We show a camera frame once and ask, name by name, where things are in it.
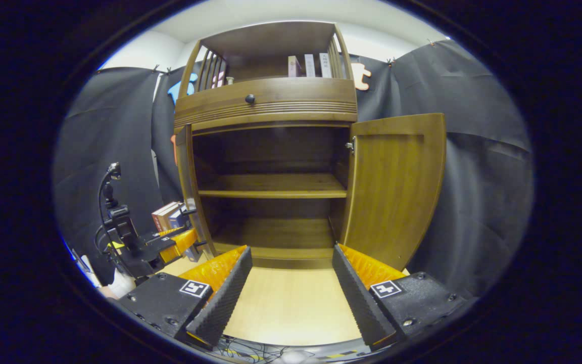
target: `wooden cabinet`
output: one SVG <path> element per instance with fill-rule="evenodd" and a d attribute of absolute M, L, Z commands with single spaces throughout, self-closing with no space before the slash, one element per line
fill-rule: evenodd
<path fill-rule="evenodd" d="M 203 39 L 183 85 L 200 51 L 201 84 L 180 93 L 175 133 L 185 204 L 197 209 L 192 225 L 210 253 L 248 244 L 256 265 L 330 266 L 339 241 L 403 269 L 441 188 L 443 115 L 356 122 L 349 56 L 331 23 L 269 23 Z M 334 78 L 286 77 L 289 55 L 304 65 L 304 54 L 317 53 L 330 55 Z M 217 70 L 235 83 L 218 86 Z"/>

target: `ceiling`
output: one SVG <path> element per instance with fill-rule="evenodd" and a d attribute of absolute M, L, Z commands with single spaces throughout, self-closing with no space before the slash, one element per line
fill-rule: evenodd
<path fill-rule="evenodd" d="M 415 46 L 445 37 L 420 19 L 379 0 L 208 0 L 152 30 L 188 43 L 245 25 L 282 20 L 350 23 L 394 35 Z"/>

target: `cabinet hinge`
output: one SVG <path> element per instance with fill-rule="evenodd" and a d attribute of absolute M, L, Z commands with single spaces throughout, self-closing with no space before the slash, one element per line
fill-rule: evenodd
<path fill-rule="evenodd" d="M 352 150 L 352 154 L 354 154 L 354 150 L 356 149 L 356 137 L 352 136 L 352 141 L 349 143 L 345 143 L 345 147 L 347 149 L 351 149 Z"/>

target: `blue cutout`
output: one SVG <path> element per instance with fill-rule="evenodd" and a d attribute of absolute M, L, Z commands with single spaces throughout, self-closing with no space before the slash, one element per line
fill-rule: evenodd
<path fill-rule="evenodd" d="M 187 85 L 187 90 L 186 90 L 186 94 L 187 95 L 192 95 L 195 93 L 195 86 L 192 85 L 193 82 L 195 82 L 197 80 L 197 74 L 196 73 L 192 73 L 190 74 L 190 83 L 188 83 Z M 169 90 L 168 93 L 171 95 L 172 100 L 174 101 L 174 104 L 176 105 L 176 99 L 178 99 L 178 90 L 181 88 L 181 81 L 177 82 L 174 86 L 172 86 Z"/>

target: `white book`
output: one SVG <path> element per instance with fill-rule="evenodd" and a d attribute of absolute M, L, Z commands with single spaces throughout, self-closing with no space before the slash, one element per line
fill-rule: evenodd
<path fill-rule="evenodd" d="M 296 56 L 289 56 L 289 77 L 300 77 L 300 62 Z"/>
<path fill-rule="evenodd" d="M 320 68 L 323 71 L 324 78 L 331 77 L 331 63 L 329 62 L 329 55 L 327 53 L 320 53 Z"/>
<path fill-rule="evenodd" d="M 305 69 L 307 70 L 307 77 L 316 77 L 314 55 L 305 55 Z"/>

